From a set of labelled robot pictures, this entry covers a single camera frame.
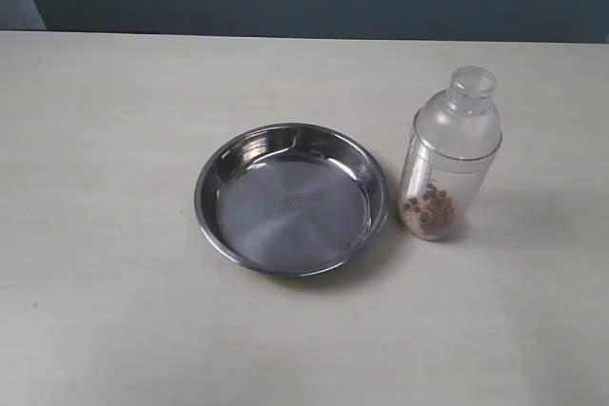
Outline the clear plastic shaker bottle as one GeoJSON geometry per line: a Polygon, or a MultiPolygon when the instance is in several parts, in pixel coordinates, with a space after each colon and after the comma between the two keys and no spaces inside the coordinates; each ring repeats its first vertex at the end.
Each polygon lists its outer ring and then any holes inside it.
{"type": "Polygon", "coordinates": [[[462,225],[501,146],[496,77],[465,66],[413,118],[399,212],[417,238],[440,240],[462,225]]]}

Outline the round stainless steel plate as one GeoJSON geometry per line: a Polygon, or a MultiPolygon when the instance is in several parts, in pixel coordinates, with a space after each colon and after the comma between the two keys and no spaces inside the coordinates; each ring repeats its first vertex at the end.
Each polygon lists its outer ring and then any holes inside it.
{"type": "Polygon", "coordinates": [[[389,188],[376,159],[336,130],[261,126],[202,168],[194,210],[208,241],[253,271],[300,278],[338,268],[383,229],[389,188]]]}

